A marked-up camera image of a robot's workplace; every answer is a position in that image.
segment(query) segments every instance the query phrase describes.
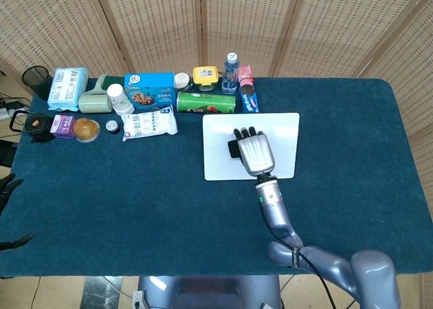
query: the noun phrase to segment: black glove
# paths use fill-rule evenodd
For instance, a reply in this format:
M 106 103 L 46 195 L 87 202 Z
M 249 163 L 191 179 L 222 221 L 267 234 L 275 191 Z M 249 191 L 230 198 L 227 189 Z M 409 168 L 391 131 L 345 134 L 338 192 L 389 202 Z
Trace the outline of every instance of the black glove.
M 14 178 L 15 174 L 10 174 L 4 179 L 0 179 L 0 215 L 6 207 L 12 192 L 24 182 L 23 179 L 17 179 L 12 182 Z M 21 247 L 28 243 L 34 236 L 35 234 L 29 233 L 19 240 L 0 242 L 0 251 Z

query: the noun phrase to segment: white tray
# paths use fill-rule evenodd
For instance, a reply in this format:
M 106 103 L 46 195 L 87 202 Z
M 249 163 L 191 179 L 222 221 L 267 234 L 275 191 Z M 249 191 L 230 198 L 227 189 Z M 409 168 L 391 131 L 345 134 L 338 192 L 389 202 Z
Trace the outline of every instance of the white tray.
M 290 179 L 295 173 L 298 113 L 207 114 L 203 116 L 204 178 L 207 181 L 255 179 L 239 158 L 230 157 L 227 143 L 233 129 L 253 126 L 268 137 L 275 158 L 272 174 Z

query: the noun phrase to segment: green can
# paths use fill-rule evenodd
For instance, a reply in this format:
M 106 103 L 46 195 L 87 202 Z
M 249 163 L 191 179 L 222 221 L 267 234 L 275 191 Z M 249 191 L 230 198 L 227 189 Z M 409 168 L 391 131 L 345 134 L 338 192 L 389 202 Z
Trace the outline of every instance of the green can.
M 233 113 L 236 98 L 226 95 L 179 92 L 177 111 L 191 113 Z

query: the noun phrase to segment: dark green tablecloth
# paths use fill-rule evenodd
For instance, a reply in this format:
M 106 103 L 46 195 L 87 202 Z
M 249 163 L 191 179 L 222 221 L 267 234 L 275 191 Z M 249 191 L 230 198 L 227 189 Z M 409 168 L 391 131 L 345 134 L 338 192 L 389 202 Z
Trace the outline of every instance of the dark green tablecloth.
M 379 249 L 396 270 L 433 270 L 433 229 L 391 87 L 381 80 L 257 78 L 262 112 L 298 112 L 296 171 L 280 181 L 306 245 L 350 259 Z M 47 111 L 35 97 L 32 111 Z M 104 127 L 112 114 L 92 115 Z M 207 182 L 202 116 L 179 133 L 122 142 L 31 143 L 12 172 L 24 184 L 0 218 L 0 275 L 286 273 L 267 257 L 272 236 L 253 181 Z

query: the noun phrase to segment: water bottle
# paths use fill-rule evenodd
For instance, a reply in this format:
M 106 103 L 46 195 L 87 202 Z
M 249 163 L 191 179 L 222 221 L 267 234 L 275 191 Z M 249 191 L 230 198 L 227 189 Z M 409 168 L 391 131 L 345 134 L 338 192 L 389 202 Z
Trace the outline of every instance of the water bottle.
M 232 95 L 236 93 L 237 89 L 237 69 L 239 68 L 239 61 L 237 54 L 230 52 L 227 54 L 227 60 L 224 62 L 223 73 L 223 93 Z

